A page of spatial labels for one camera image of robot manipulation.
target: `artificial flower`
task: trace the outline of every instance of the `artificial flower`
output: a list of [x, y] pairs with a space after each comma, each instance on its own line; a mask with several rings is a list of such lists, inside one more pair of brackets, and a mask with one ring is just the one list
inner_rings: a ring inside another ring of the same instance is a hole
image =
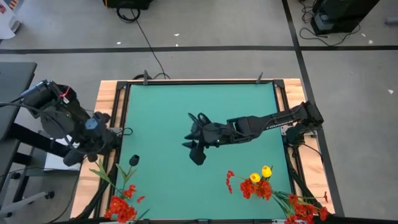
[[145, 196], [141, 196], [137, 199], [137, 203], [141, 203], [141, 201], [145, 198]]
[[261, 170], [261, 174], [263, 177], [267, 178], [272, 175], [272, 170], [269, 168], [269, 166], [263, 166]]
[[272, 196], [271, 184], [268, 181], [266, 181], [264, 179], [261, 179], [257, 183], [256, 195], [258, 197], [263, 197], [266, 200], [269, 200], [271, 198], [271, 196]]
[[234, 172], [232, 172], [230, 170], [226, 173], [226, 178], [231, 178], [233, 176], [235, 176], [235, 174], [234, 174]]
[[323, 196], [323, 198], [326, 200], [326, 202], [328, 202], [328, 196], [326, 195], [326, 192], [325, 192], [325, 195]]
[[313, 205], [304, 205], [307, 211], [309, 211], [311, 214], [317, 214], [318, 213], [318, 208], [313, 206]]
[[296, 224], [297, 216], [291, 215], [287, 217], [285, 224]]
[[328, 216], [328, 210], [326, 207], [322, 207], [321, 210], [319, 211], [319, 216], [322, 221], [326, 220], [326, 217]]
[[125, 190], [123, 192], [123, 195], [126, 196], [127, 198], [131, 198], [132, 197], [132, 191], [131, 190]]
[[246, 199], [250, 198], [250, 195], [256, 191], [257, 187], [250, 181], [250, 179], [244, 180], [241, 183], [241, 190], [243, 193], [243, 197]]
[[111, 218], [112, 217], [112, 211], [110, 209], [107, 209], [105, 211], [104, 218]]
[[296, 215], [305, 216], [307, 214], [307, 208], [304, 205], [296, 203], [294, 205], [294, 212]]
[[289, 202], [292, 205], [295, 205], [298, 200], [299, 200], [299, 198], [296, 195], [292, 195], [292, 194], [289, 195]]
[[118, 222], [126, 223], [127, 221], [129, 221], [129, 217], [127, 215], [127, 212], [125, 210], [123, 210], [118, 214]]
[[253, 183], [258, 183], [261, 180], [261, 177], [260, 177], [260, 175], [258, 173], [252, 173], [250, 175], [250, 180]]
[[127, 216], [129, 217], [129, 220], [134, 220], [134, 219], [136, 219], [137, 210], [136, 210], [133, 206], [129, 207], [129, 208], [126, 210], [126, 212], [127, 212]]
[[231, 186], [230, 178], [233, 176], [235, 176], [235, 174], [234, 174], [234, 172], [232, 172], [230, 170], [226, 173], [226, 182], [225, 183], [226, 183], [226, 186], [228, 187], [228, 191], [230, 193], [232, 193], [232, 186]]
[[131, 184], [129, 186], [129, 190], [132, 191], [132, 192], [135, 192], [136, 191], [136, 186], [134, 184]]
[[303, 221], [306, 221], [307, 224], [314, 224], [313, 215], [307, 215], [306, 217], [301, 218]]
[[117, 197], [117, 196], [112, 196], [111, 197], [111, 203], [109, 204], [109, 209], [113, 214], [118, 214], [120, 211], [125, 210], [128, 208], [128, 204], [125, 200]]

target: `red flower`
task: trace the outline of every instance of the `red flower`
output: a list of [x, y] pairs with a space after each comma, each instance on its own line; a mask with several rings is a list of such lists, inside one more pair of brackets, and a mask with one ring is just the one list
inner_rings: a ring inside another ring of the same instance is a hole
[[112, 196], [111, 197], [111, 203], [109, 204], [109, 210], [111, 211], [112, 214], [118, 214], [122, 210], [125, 210], [128, 208], [128, 204], [126, 201], [123, 199], [117, 197], [117, 196]]
[[328, 210], [326, 209], [326, 207], [321, 208], [321, 210], [319, 211], [319, 216], [322, 221], [326, 220], [326, 217], [328, 216]]
[[135, 192], [136, 191], [136, 186], [134, 184], [131, 184], [129, 186], [129, 190], [132, 191], [132, 192]]
[[318, 213], [318, 208], [313, 206], [313, 205], [305, 205], [307, 211], [309, 211], [310, 214], [317, 214]]
[[307, 215], [306, 217], [303, 217], [302, 218], [302, 220], [303, 221], [306, 221], [307, 222], [307, 224], [314, 224], [314, 222], [313, 222], [313, 215]]
[[134, 207], [129, 207], [127, 210], [127, 216], [129, 217], [129, 220], [134, 220], [137, 216], [137, 211]]
[[298, 200], [299, 200], [299, 198], [296, 195], [292, 195], [292, 194], [289, 195], [289, 202], [292, 205], [295, 205]]
[[126, 223], [127, 221], [129, 221], [129, 217], [128, 217], [127, 211], [123, 210], [123, 211], [121, 211], [118, 214], [118, 222], [119, 223]]
[[123, 193], [123, 195], [126, 196], [126, 197], [128, 197], [128, 198], [131, 198], [131, 197], [132, 197], [132, 191], [130, 191], [130, 190], [125, 190], [124, 193]]
[[266, 200], [269, 200], [272, 195], [271, 184], [268, 181], [261, 179], [257, 183], [256, 195], [258, 197], [264, 197]]
[[137, 203], [141, 203], [141, 201], [145, 198], [145, 196], [141, 196], [137, 199]]
[[232, 187], [231, 187], [231, 182], [229, 181], [229, 178], [226, 179], [226, 186], [228, 187], [228, 191], [232, 193]]
[[323, 197], [325, 198], [326, 202], [328, 202], [328, 196], [326, 195], [326, 192], [325, 192], [325, 195]]
[[105, 211], [104, 218], [111, 218], [111, 217], [112, 217], [112, 212], [111, 212], [110, 209], [107, 209], [107, 210]]
[[300, 215], [303, 217], [307, 215], [307, 209], [304, 207], [304, 205], [301, 205], [299, 203], [294, 204], [294, 212], [296, 215]]
[[257, 186], [254, 185], [250, 179], [246, 179], [241, 183], [241, 190], [243, 192], [243, 197], [249, 199], [250, 195], [257, 190]]
[[233, 176], [235, 176], [235, 174], [234, 174], [234, 172], [232, 172], [230, 170], [226, 173], [226, 178], [228, 178], [228, 179], [233, 177]]
[[297, 216], [291, 215], [287, 217], [285, 224], [296, 224]]

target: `wooden table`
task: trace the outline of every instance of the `wooden table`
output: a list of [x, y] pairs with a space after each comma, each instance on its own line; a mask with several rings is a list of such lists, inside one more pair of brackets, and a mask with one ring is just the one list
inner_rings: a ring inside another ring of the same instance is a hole
[[[95, 111], [112, 114], [114, 98], [116, 94], [116, 84], [118, 81], [121, 80], [111, 80], [111, 81], [101, 82], [95, 105]], [[287, 78], [284, 79], [284, 83], [290, 107], [297, 106], [301, 104], [301, 102], [305, 101], [305, 96], [300, 79]], [[124, 89], [122, 89], [120, 92], [118, 108], [116, 110], [115, 127], [118, 127], [118, 124], [120, 123], [121, 113], [123, 108], [123, 99], [124, 99]], [[284, 107], [282, 102], [280, 102], [279, 105], [281, 110], [283, 110]], [[314, 149], [318, 150], [318, 143], [316, 138], [313, 138], [311, 136], [305, 136], [305, 143], [313, 147]], [[330, 195], [320, 155], [314, 152], [313, 150], [309, 149], [307, 146], [300, 146], [299, 153], [302, 161], [305, 182], [307, 184], [307, 187], [312, 192], [312, 194], [321, 197], [324, 195], [325, 192], [327, 192], [327, 194]], [[110, 170], [111, 164], [113, 163], [113, 157], [114, 157], [114, 152], [112, 152], [109, 157], [108, 170]], [[94, 194], [98, 189], [100, 178], [94, 173], [90, 172], [89, 169], [97, 169], [97, 166], [95, 165], [95, 163], [90, 163], [87, 160], [83, 161], [78, 185], [76, 187], [75, 199], [73, 201], [72, 213], [70, 215], [71, 218], [76, 217], [83, 211], [83, 209], [88, 205], [88, 203], [93, 198]], [[297, 195], [301, 194], [301, 190], [299, 189], [297, 184], [296, 184], [296, 192]], [[109, 188], [104, 193], [104, 197], [101, 203], [102, 206], [99, 213], [100, 216], [104, 215], [105, 208], [107, 207], [108, 197], [106, 197], [105, 195], [109, 195]], [[326, 202], [323, 198], [320, 198], [318, 201], [323, 206], [325, 206], [329, 212], [334, 213], [333, 202], [331, 201], [331, 198], [328, 200], [328, 202]]]

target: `black floor stripe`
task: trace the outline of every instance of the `black floor stripe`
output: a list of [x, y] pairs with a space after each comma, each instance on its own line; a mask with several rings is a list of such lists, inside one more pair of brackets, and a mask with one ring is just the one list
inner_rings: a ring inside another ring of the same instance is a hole
[[398, 45], [380, 45], [380, 46], [337, 46], [337, 47], [320, 47], [320, 46], [302, 46], [300, 50], [306, 51], [339, 51], [339, 50], [398, 50]]
[[[302, 80], [305, 88], [305, 92], [307, 93], [307, 99], [315, 103], [315, 97], [313, 95], [310, 78], [308, 76], [307, 68], [305, 66], [303, 54], [300, 48], [299, 40], [297, 38], [296, 30], [294, 28], [294, 23], [292, 20], [292, 15], [290, 13], [289, 5], [287, 0], [282, 0], [282, 4], [284, 5], [284, 10], [286, 14], [287, 23], [289, 25], [290, 35], [292, 36], [293, 46], [295, 48], [295, 53], [297, 56], [298, 65], [300, 67]], [[325, 134], [322, 129], [317, 131], [318, 134], [318, 144], [320, 152], [323, 157], [323, 165], [325, 167], [326, 179], [329, 186], [330, 195], [332, 197], [333, 206], [335, 208], [336, 215], [343, 217], [343, 205], [341, 204], [340, 194], [337, 188], [335, 173], [333, 172], [333, 166], [331, 164], [329, 151], [326, 145]]]
[[[296, 51], [294, 46], [201, 46], [201, 47], [153, 47], [155, 52], [206, 52], [206, 51]], [[301, 51], [348, 51], [348, 50], [398, 50], [398, 45], [383, 46], [299, 46]], [[88, 48], [88, 49], [0, 49], [0, 54], [95, 54], [150, 52], [148, 47]]]
[[[196, 52], [230, 50], [293, 51], [293, 46], [199, 46], [199, 47], [153, 47], [155, 52]], [[92, 48], [92, 49], [0, 49], [0, 54], [82, 54], [82, 53], [132, 53], [150, 52], [148, 47]]]
[[303, 53], [301, 52], [301, 49], [300, 49], [299, 39], [297, 38], [296, 30], [294, 28], [289, 5], [286, 0], [282, 0], [282, 3], [284, 5], [287, 23], [289, 25], [290, 35], [292, 36], [293, 46], [294, 46], [294, 50], [295, 50], [295, 53], [297, 56], [298, 66], [300, 67], [300, 72], [301, 72], [305, 92], [307, 93], [307, 99], [312, 102], [315, 102], [315, 98], [313, 96], [313, 91], [312, 91], [312, 87], [311, 87], [311, 83], [310, 83], [310, 78], [308, 77], [307, 68], [305, 67]]

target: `white paper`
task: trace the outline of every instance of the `white paper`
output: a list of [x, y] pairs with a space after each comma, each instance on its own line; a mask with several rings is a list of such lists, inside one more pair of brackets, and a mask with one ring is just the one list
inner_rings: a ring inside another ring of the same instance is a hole
[[[64, 139], [56, 139], [56, 142], [59, 142], [65, 146], [68, 145], [68, 143]], [[73, 147], [78, 147], [78, 143], [74, 143]], [[47, 153], [47, 157], [45, 158], [45, 164], [44, 164], [44, 171], [52, 171], [51, 169], [61, 169], [61, 170], [80, 170], [81, 164], [77, 163], [73, 166], [68, 167], [63, 163], [63, 158], [56, 156], [51, 153]]]

